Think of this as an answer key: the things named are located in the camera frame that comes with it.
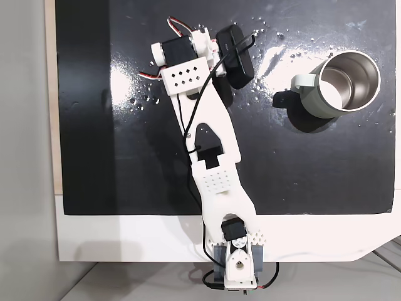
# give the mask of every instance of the stainless steel mug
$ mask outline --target stainless steel mug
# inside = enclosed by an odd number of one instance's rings
[[[376,63],[359,51],[332,56],[309,74],[293,77],[304,108],[319,118],[333,118],[359,111],[371,104],[380,90]]]

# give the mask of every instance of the white robotic arm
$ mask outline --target white robotic arm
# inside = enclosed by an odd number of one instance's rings
[[[183,47],[186,47],[186,38],[189,38],[196,57],[190,56],[192,59],[176,64],[177,53],[171,54],[170,50],[172,43],[180,43],[180,38],[165,42],[168,48],[163,47],[165,43],[153,44],[152,53],[158,66],[167,65],[160,75],[171,97],[182,134],[186,135],[187,151],[195,150],[196,128],[199,124],[207,124],[221,140],[223,154],[217,157],[216,167],[207,168],[205,160],[198,160],[197,151],[189,152],[192,176],[202,198],[202,217],[211,240],[215,243],[227,240],[224,287],[255,289],[257,281],[249,234],[259,229],[258,219],[237,173],[236,163],[241,160],[241,154],[230,116],[209,80],[211,70],[217,76],[224,76],[226,70],[219,62],[218,44],[210,39],[207,28],[205,33],[192,31],[190,37],[181,38]],[[201,99],[191,100],[187,97],[195,93],[201,93]],[[222,223],[233,215],[243,221],[244,233],[223,235]]]

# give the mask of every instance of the white border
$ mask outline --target white border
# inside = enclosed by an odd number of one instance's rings
[[[399,5],[396,5],[397,17]],[[397,20],[397,62],[400,50]],[[400,82],[396,81],[397,106]],[[258,216],[264,261],[352,261],[401,235],[401,119],[395,128],[391,213]],[[61,261],[207,261],[200,216],[66,216],[56,196]]]

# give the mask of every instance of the wire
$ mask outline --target wire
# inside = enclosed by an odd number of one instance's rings
[[[199,96],[198,96],[198,98],[197,98],[197,100],[196,100],[196,103],[195,103],[195,107],[194,107],[194,109],[193,109],[193,111],[192,111],[192,113],[191,113],[191,116],[190,116],[190,119],[189,119],[189,122],[188,122],[188,126],[187,126],[186,128],[184,127],[184,121],[182,120],[182,108],[181,108],[181,103],[180,103],[179,97],[177,97],[177,99],[178,99],[178,101],[179,101],[180,121],[181,121],[182,126],[183,126],[183,129],[184,129],[184,136],[183,136],[182,142],[183,142],[183,146],[184,146],[185,152],[186,152],[186,154],[187,154],[187,163],[188,163],[187,187],[188,187],[188,190],[189,190],[190,193],[191,193],[191,196],[194,198],[195,202],[197,203],[198,207],[200,207],[200,210],[202,210],[202,205],[201,205],[201,203],[199,202],[199,200],[196,198],[195,194],[192,192],[192,190],[191,190],[191,188],[190,188],[191,160],[190,160],[190,157],[189,157],[190,152],[188,151],[187,144],[186,144],[186,139],[187,139],[187,136],[188,136],[188,131],[189,131],[190,126],[192,125],[192,123],[193,123],[193,121],[194,121],[195,113],[196,113],[196,110],[197,110],[197,108],[198,108],[198,106],[199,106],[199,102],[200,102],[200,100],[201,100],[201,98],[202,98],[202,95],[203,95],[203,93],[204,93],[204,91],[205,91],[205,89],[206,89],[207,84],[210,82],[210,80],[211,80],[213,74],[216,73],[217,68],[222,64],[222,62],[223,62],[234,50],[238,49],[238,46],[242,45],[242,44],[243,44],[245,41],[247,41],[250,37],[252,37],[252,45],[253,45],[253,44],[255,43],[255,37],[253,36],[253,34],[249,34],[248,36],[246,36],[245,38],[243,38],[240,42],[238,42],[237,44],[235,44],[231,49],[229,49],[229,51],[220,59],[220,61],[215,65],[215,67],[213,68],[213,70],[210,72],[209,76],[206,78],[206,81],[205,81],[205,83],[203,84],[203,86],[202,86],[202,88],[201,88],[201,90],[200,90]],[[208,252],[206,251],[206,226],[205,226],[205,223],[203,223],[203,250],[204,250],[204,253],[206,254],[206,256],[207,256],[211,261],[213,261],[216,265],[219,265],[219,266],[222,267],[222,268],[225,268],[225,267],[226,267],[225,265],[222,265],[221,263],[219,263],[218,261],[216,261],[216,260],[215,260],[213,257],[211,257],[210,254],[208,254]]]
[[[206,252],[206,225],[205,222],[203,222],[203,252],[205,252],[206,256],[209,257],[210,260],[212,260],[216,265],[222,268],[226,268],[226,265],[223,265],[222,263],[219,263],[217,260],[215,260],[213,257]]]
[[[185,29],[187,29],[190,33],[193,32],[193,30],[192,30],[192,28],[191,28],[190,26],[186,25],[184,22],[178,20],[178,19],[175,18],[175,17],[169,16],[169,17],[167,18],[167,24],[170,26],[170,28],[171,28],[178,36],[183,36],[183,34],[181,33],[181,31],[180,31],[177,27],[174,26],[174,24],[173,24],[172,22],[177,23],[177,24],[180,24],[182,27],[184,27]]]
[[[206,278],[211,275],[213,273],[213,270],[208,271],[205,275],[203,275],[202,277],[202,282],[204,285],[206,285],[207,287],[209,286],[210,282],[206,281]]]
[[[152,75],[152,74],[145,73],[145,72],[139,72],[138,75],[140,77],[147,78],[148,80],[161,80],[162,79],[162,77],[161,77],[162,70],[165,68],[166,68],[165,66],[161,66],[159,68],[159,71],[157,72],[157,75]]]
[[[394,263],[392,263],[390,260],[388,260],[387,258],[385,258],[382,254],[380,254],[378,251],[373,250],[372,251],[373,254],[375,254],[377,257],[379,257],[381,260],[383,260],[385,263],[387,263],[388,265],[390,265],[392,268],[396,269],[398,272],[401,273],[401,268],[399,268],[397,265],[395,265]]]
[[[197,100],[196,100],[195,107],[194,107],[194,109],[193,109],[193,111],[192,111],[192,113],[191,113],[191,116],[190,116],[190,119],[189,119],[187,128],[185,129],[184,136],[183,136],[183,138],[182,138],[182,143],[183,143],[183,145],[184,145],[184,149],[185,149],[185,150],[187,150],[187,144],[185,143],[185,142],[186,142],[186,138],[187,138],[187,135],[188,135],[190,126],[192,125],[192,123],[193,123],[193,121],[194,121],[194,117],[195,117],[196,110],[198,109],[199,102],[200,102],[200,100],[201,100],[201,98],[202,98],[203,93],[205,92],[205,89],[206,89],[207,84],[210,82],[210,80],[211,80],[213,74],[216,73],[217,68],[222,64],[222,62],[223,62],[234,50],[237,50],[238,47],[239,47],[240,45],[242,45],[243,43],[245,43],[250,37],[252,37],[252,45],[255,44],[255,37],[254,37],[254,35],[253,35],[252,33],[249,34],[249,35],[247,35],[245,38],[243,38],[240,42],[238,42],[237,44],[235,44],[232,48],[230,48],[230,49],[227,51],[227,53],[217,62],[217,64],[216,64],[215,67],[213,68],[213,70],[210,72],[209,76],[206,78],[206,81],[205,81],[205,83],[203,84],[202,89],[201,89],[200,92],[199,92],[199,96],[198,96],[198,98],[197,98]]]
[[[178,20],[176,20],[176,19],[173,20],[172,17],[167,18],[167,22],[168,22],[169,26],[170,26],[179,36],[182,36],[182,33],[170,22],[170,20],[171,20],[171,21],[178,21]],[[190,29],[190,27],[187,26],[185,23],[182,23],[181,25],[184,26],[184,27],[186,27],[188,30],[192,31],[192,30]],[[196,100],[195,107],[194,107],[194,109],[193,109],[193,111],[192,111],[192,113],[191,113],[191,116],[190,116],[190,119],[189,119],[189,122],[188,122],[188,126],[187,126],[187,127],[185,127],[185,125],[184,125],[184,120],[183,120],[183,118],[182,118],[181,101],[180,101],[179,95],[177,94],[177,100],[178,100],[178,105],[179,105],[180,121],[181,121],[182,128],[183,128],[183,130],[184,130],[184,135],[183,135],[183,138],[182,138],[182,143],[183,143],[183,146],[184,146],[184,149],[185,149],[185,153],[187,154],[187,165],[188,165],[188,166],[187,166],[187,167],[188,167],[188,168],[187,168],[187,188],[188,188],[188,190],[189,190],[189,192],[190,192],[192,198],[194,199],[194,201],[195,201],[196,204],[198,205],[198,207],[199,207],[199,209],[200,209],[201,212],[202,212],[202,205],[201,205],[201,203],[199,202],[199,200],[196,198],[195,194],[192,192],[192,190],[191,190],[191,188],[190,188],[190,176],[191,176],[191,171],[192,171],[192,170],[191,170],[191,160],[190,160],[189,154],[191,154],[192,152],[196,151],[196,150],[197,150],[197,147],[195,147],[195,149],[192,150],[192,151],[188,151],[187,144],[186,144],[186,139],[187,139],[187,136],[188,136],[188,132],[189,132],[190,126],[192,125],[192,123],[193,123],[193,121],[194,121],[195,113],[196,113],[196,110],[197,110],[197,108],[198,108],[198,106],[199,106],[199,102],[200,102],[200,100],[201,100],[201,97],[202,97],[202,95],[203,95],[203,93],[204,93],[204,91],[205,91],[205,89],[206,89],[207,84],[210,82],[210,80],[211,80],[213,74],[216,73],[217,68],[222,64],[222,62],[223,62],[234,50],[237,50],[238,47],[239,47],[240,45],[242,45],[243,43],[245,43],[245,41],[247,41],[250,37],[252,37],[252,43],[251,43],[250,46],[247,46],[247,47],[245,48],[245,50],[247,50],[247,49],[249,49],[250,47],[252,47],[252,46],[255,44],[255,37],[254,37],[253,34],[249,34],[248,36],[246,36],[245,38],[243,38],[240,42],[238,42],[237,44],[235,44],[231,49],[229,49],[229,51],[220,59],[220,61],[215,65],[215,67],[213,68],[213,70],[210,72],[209,76],[206,78],[206,81],[204,82],[204,84],[203,84],[203,86],[202,86],[202,88],[201,88],[201,90],[200,90],[199,96],[198,96],[198,98],[197,98],[197,100]],[[203,251],[204,251],[205,255],[206,255],[213,263],[215,263],[216,265],[219,265],[219,266],[222,267],[222,268],[226,268],[225,265],[219,263],[219,262],[218,262],[217,260],[215,260],[212,256],[210,256],[210,254],[208,254],[208,252],[206,251],[206,225],[205,225],[205,222],[203,222],[203,242],[202,242],[202,244],[203,244]],[[213,289],[223,289],[223,290],[224,290],[224,285],[223,285],[223,284],[221,284],[221,283],[209,283],[209,282],[206,281],[206,278],[207,278],[211,273],[213,273],[213,271],[214,271],[214,270],[211,270],[211,271],[207,272],[207,273],[203,276],[202,281],[203,281],[204,285],[206,285],[207,287],[213,288]]]
[[[265,288],[268,288],[270,285],[272,285],[273,282],[276,281],[279,271],[280,271],[280,264],[278,262],[276,262],[276,272],[274,273],[272,279],[270,279],[270,281],[268,283],[266,283],[265,285],[258,286],[258,288],[265,289]]]

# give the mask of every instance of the mug handle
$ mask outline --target mug handle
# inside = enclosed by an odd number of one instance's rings
[[[298,74],[291,80],[291,91],[300,92],[301,87],[315,87],[316,74]]]

